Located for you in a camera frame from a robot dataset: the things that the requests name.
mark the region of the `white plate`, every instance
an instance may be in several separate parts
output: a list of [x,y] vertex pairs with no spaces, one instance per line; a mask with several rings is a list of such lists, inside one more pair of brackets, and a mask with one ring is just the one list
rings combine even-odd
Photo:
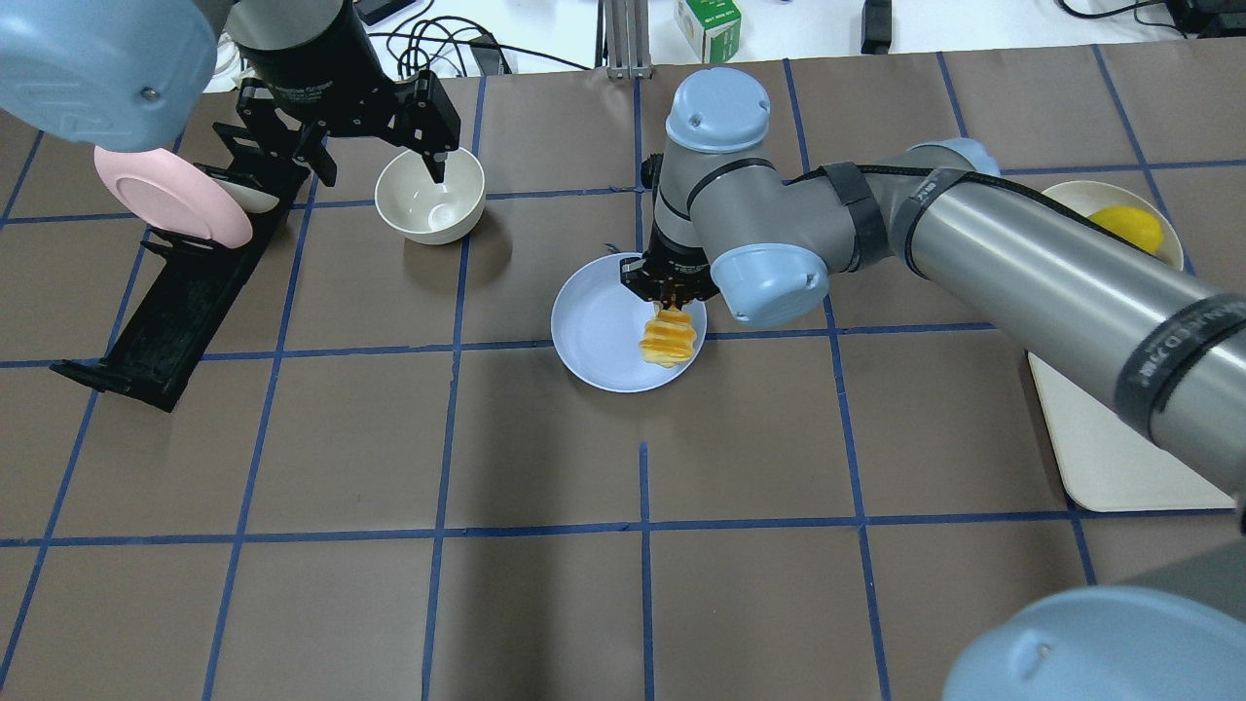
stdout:
[[1027,354],[1060,479],[1091,512],[1232,508],[1185,463],[1134,433],[1073,381]]
[[667,385],[693,365],[705,340],[705,304],[693,301],[684,306],[697,330],[692,361],[673,369],[644,362],[639,344],[645,321],[653,318],[653,303],[619,281],[619,260],[629,255],[639,253],[616,253],[579,268],[562,285],[549,316],[553,346],[567,370],[608,392],[645,392]]

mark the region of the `metal bracket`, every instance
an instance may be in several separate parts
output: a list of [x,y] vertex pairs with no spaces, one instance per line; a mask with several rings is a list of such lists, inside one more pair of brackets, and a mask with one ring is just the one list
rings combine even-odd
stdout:
[[616,80],[653,77],[649,0],[598,0],[597,10],[606,75]]

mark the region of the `yellow lemon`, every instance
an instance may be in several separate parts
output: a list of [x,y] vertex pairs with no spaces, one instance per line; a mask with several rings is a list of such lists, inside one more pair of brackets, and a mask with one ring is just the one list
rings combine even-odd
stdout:
[[1164,243],[1164,228],[1160,227],[1160,220],[1155,214],[1138,207],[1108,207],[1087,218],[1153,255]]

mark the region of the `pink plate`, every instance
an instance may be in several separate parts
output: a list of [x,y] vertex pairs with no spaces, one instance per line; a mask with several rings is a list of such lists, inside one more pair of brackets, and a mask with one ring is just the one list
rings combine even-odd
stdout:
[[112,194],[156,228],[227,248],[250,240],[250,219],[217,181],[171,151],[116,153],[95,147],[95,169]]

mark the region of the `white background surface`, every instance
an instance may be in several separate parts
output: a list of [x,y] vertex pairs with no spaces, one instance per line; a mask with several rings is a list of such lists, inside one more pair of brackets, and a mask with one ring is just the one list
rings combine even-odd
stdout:
[[[674,2],[649,0],[649,51],[655,65],[697,62],[673,21]],[[733,62],[860,52],[863,0],[735,2],[744,15],[744,26],[741,49]],[[1068,2],[1084,12],[1128,4],[1126,0]],[[426,5],[427,0],[417,2],[370,29],[389,31]],[[1144,20],[1171,21],[1163,5],[1139,12]],[[475,20],[502,44],[545,51],[583,65],[593,62],[597,0],[434,0],[426,17],[439,15]],[[1139,25],[1128,12],[1101,20],[1072,17],[1055,5],[1055,0],[893,0],[892,22],[892,54],[1181,39],[1171,29]],[[381,55],[386,70],[392,68],[392,61],[384,51]],[[468,68],[475,70],[470,59],[467,62]],[[517,56],[511,62],[518,72],[572,70],[531,56]],[[437,61],[437,66],[449,70],[445,61]]]

